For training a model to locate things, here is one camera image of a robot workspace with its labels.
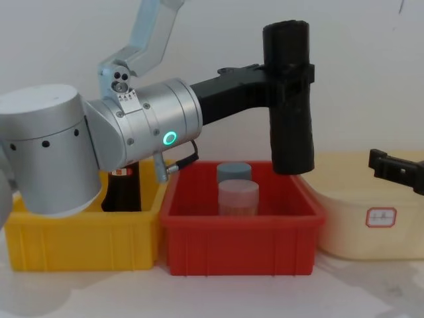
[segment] white table surface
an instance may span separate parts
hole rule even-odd
[[[423,318],[424,262],[346,262],[318,253],[311,276],[174,277],[12,272],[0,233],[0,317]]]

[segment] white label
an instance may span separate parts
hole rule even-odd
[[[368,227],[392,227],[396,221],[396,210],[391,207],[373,207],[366,215]]]

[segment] yellow plastic bin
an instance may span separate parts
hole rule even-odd
[[[143,212],[103,212],[103,189],[85,211],[65,219],[29,213],[21,199],[5,225],[11,266],[16,271],[148,270],[162,236],[158,214],[167,184],[156,183],[152,161],[140,163]]]
[[[424,160],[424,152],[388,151]],[[369,152],[322,153],[303,178],[326,210],[319,247],[353,260],[424,259],[424,196],[374,178]]]

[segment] small bottle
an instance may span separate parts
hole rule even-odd
[[[225,180],[218,185],[220,215],[257,215],[259,185],[250,180]]]
[[[141,211],[139,163],[109,172],[108,186],[101,208],[105,212]]]
[[[245,162],[224,162],[217,166],[217,182],[225,180],[251,180],[252,167]]]

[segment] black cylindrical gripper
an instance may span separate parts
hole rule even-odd
[[[314,169],[309,93],[309,25],[285,21],[263,30],[266,72],[276,78],[270,96],[272,164],[277,174]]]

